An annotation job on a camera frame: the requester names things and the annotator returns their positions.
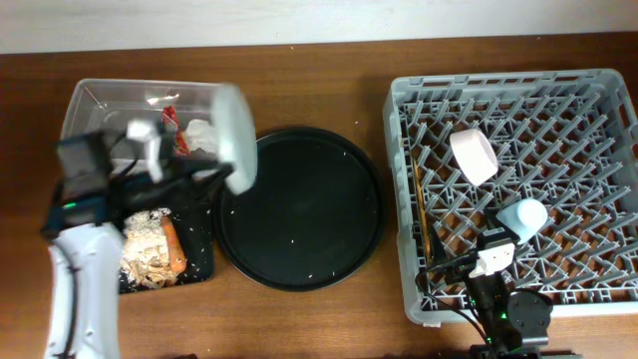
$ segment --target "white wall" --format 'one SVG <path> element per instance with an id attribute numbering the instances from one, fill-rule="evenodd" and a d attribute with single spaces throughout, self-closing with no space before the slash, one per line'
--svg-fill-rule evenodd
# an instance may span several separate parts
<path id="1" fill-rule="evenodd" d="M 0 53 L 638 30 L 638 0 L 0 0 Z"/>

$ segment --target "white bowl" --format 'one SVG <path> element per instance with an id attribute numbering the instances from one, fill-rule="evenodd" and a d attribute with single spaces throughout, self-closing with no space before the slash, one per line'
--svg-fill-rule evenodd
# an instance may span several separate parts
<path id="1" fill-rule="evenodd" d="M 461 171 L 473 185 L 481 185 L 498 172 L 496 154 L 487 137 L 479 130 L 450 135 L 450 146 Z"/>

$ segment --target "white object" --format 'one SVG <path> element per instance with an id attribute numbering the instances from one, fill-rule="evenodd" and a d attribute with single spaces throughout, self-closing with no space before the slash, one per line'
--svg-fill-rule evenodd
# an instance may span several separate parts
<path id="1" fill-rule="evenodd" d="M 485 135 L 476 129 L 450 135 L 450 146 L 463 174 L 471 184 L 481 185 L 498 171 L 496 154 Z"/>
<path id="2" fill-rule="evenodd" d="M 54 286 L 45 358 L 60 357 L 71 330 L 71 352 L 77 358 L 120 358 L 118 276 L 123 242 L 122 234 L 110 223 L 79 225 L 61 231 L 54 240 L 55 245 L 49 249 Z M 76 270 L 77 283 L 70 267 Z M 77 315 L 72 327 L 74 310 Z"/>
<path id="3" fill-rule="evenodd" d="M 132 120 L 127 126 L 127 138 L 144 144 L 147 169 L 151 180 L 161 181 L 163 174 L 160 166 L 161 137 L 156 124 L 146 120 Z"/>
<path id="4" fill-rule="evenodd" d="M 477 267 L 470 272 L 470 278 L 492 275 L 504 270 L 514 260 L 514 244 L 508 243 L 478 252 Z"/>
<path id="5" fill-rule="evenodd" d="M 520 240 L 516 245 L 527 243 L 547 222 L 547 209 L 533 198 L 520 200 L 501 210 L 496 218 L 505 224 Z"/>
<path id="6" fill-rule="evenodd" d="M 276 4 L 264 6 L 263 0 L 2 1 L 0 53 L 638 30 L 635 0 L 278 0 Z"/>
<path id="7" fill-rule="evenodd" d="M 235 194 L 247 191 L 257 176 L 255 125 L 248 104 L 234 85 L 224 84 L 212 95 L 210 109 L 217 137 L 217 157 L 231 164 L 233 173 L 225 180 Z"/>
<path id="8" fill-rule="evenodd" d="M 202 149 L 208 154 L 217 153 L 215 128 L 205 120 L 190 120 L 184 132 L 184 139 L 190 151 Z"/>

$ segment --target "white cup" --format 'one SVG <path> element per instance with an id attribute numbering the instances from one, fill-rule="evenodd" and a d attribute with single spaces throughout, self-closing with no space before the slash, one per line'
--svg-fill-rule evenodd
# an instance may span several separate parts
<path id="1" fill-rule="evenodd" d="M 522 199 L 502 209 L 496 218 L 505 224 L 520 240 L 516 245 L 529 241 L 547 222 L 547 209 L 533 198 Z"/>
<path id="2" fill-rule="evenodd" d="M 450 135 L 450 146 L 461 171 L 471 184 L 479 186 L 498 172 L 496 154 L 487 137 L 479 130 Z"/>

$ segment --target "cable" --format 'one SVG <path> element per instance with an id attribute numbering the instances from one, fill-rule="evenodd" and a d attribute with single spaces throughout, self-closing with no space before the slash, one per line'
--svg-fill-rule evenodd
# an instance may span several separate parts
<path id="1" fill-rule="evenodd" d="M 71 255 L 67 253 L 67 251 L 60 245 L 57 245 L 55 242 L 53 245 L 60 250 L 62 256 L 65 257 L 65 260 L 69 264 L 69 271 L 71 272 L 72 278 L 72 288 L 71 288 L 71 319 L 69 320 L 69 335 L 67 336 L 67 342 L 64 346 L 64 351 L 60 354 L 54 354 L 53 356 L 67 359 L 71 358 L 71 351 L 73 350 L 73 339 L 76 334 L 76 323 L 78 321 L 78 271 L 80 269 L 73 266 L 73 260 L 71 259 Z"/>
<path id="2" fill-rule="evenodd" d="M 461 317 L 463 317 L 469 324 L 472 325 L 472 327 L 475 328 L 475 330 L 477 331 L 478 335 L 480 335 L 480 338 L 482 338 L 482 341 L 485 343 L 485 346 L 487 346 L 487 348 L 489 349 L 489 353 L 491 353 L 491 355 L 493 356 L 493 358 L 497 358 L 496 357 L 496 353 L 494 353 L 493 348 L 491 347 L 491 344 L 489 343 L 489 341 L 487 340 L 487 336 L 485 336 L 485 333 L 483 333 L 482 329 L 480 329 L 479 325 L 474 322 L 471 318 L 469 318 L 465 313 L 461 312 L 460 310 L 452 307 L 450 304 L 446 303 L 445 301 L 437 298 L 434 294 L 430 293 L 430 291 L 425 290 L 423 285 L 421 284 L 421 280 L 423 277 L 425 277 L 425 273 L 419 273 L 417 275 L 416 278 L 416 282 L 417 282 L 417 286 L 419 287 L 419 289 L 421 290 L 422 293 L 424 293 L 425 295 L 427 295 L 428 297 L 430 297 L 431 299 L 435 300 L 437 303 L 439 303 L 440 305 L 445 306 L 446 308 L 452 310 L 454 313 L 460 315 Z"/>
<path id="3" fill-rule="evenodd" d="M 466 321 L 468 321 L 478 332 L 478 335 L 480 335 L 480 337 L 482 338 L 482 341 L 485 342 L 485 345 L 490 346 L 489 342 L 487 341 L 487 337 L 485 336 L 485 334 L 482 332 L 482 330 L 480 329 L 479 325 L 474 322 L 470 317 L 468 317 L 467 314 L 461 312 L 460 310 L 452 307 L 450 304 L 446 303 L 445 301 L 437 298 L 435 295 L 433 295 L 430 292 L 426 292 L 424 291 L 424 294 L 426 294 L 427 296 L 429 296 L 430 298 L 434 299 L 437 301 L 437 303 L 447 307 L 448 309 L 452 310 L 454 313 L 460 315 L 461 317 L 463 317 Z"/>
<path id="4" fill-rule="evenodd" d="M 127 144 L 127 146 L 129 146 L 129 149 L 131 149 L 131 152 L 133 152 L 133 156 L 134 159 L 133 161 L 126 166 L 119 174 L 117 174 L 113 180 L 121 180 L 124 177 L 126 177 L 129 172 L 138 164 L 138 160 L 140 159 L 140 152 L 138 151 L 138 148 L 135 146 L 135 144 L 132 144 L 129 139 L 127 139 L 127 134 L 126 133 L 121 133 L 118 134 L 118 136 L 116 137 L 115 141 L 113 142 L 113 144 L 111 145 L 111 148 L 109 150 L 109 152 L 111 152 L 113 150 L 113 148 L 115 146 L 117 146 L 122 140 L 125 141 L 125 143 Z"/>
<path id="5" fill-rule="evenodd" d="M 219 165 L 213 169 L 217 170 L 215 174 L 195 182 L 195 198 L 204 197 L 216 190 L 232 174 L 232 166 L 230 165 Z"/>
<path id="6" fill-rule="evenodd" d="M 477 320 L 477 322 L 480 323 L 479 314 L 477 313 L 477 309 L 475 308 L 475 306 L 472 304 L 472 299 L 470 298 L 470 295 L 466 294 L 466 297 L 468 298 L 468 303 L 470 304 L 470 313 Z"/>

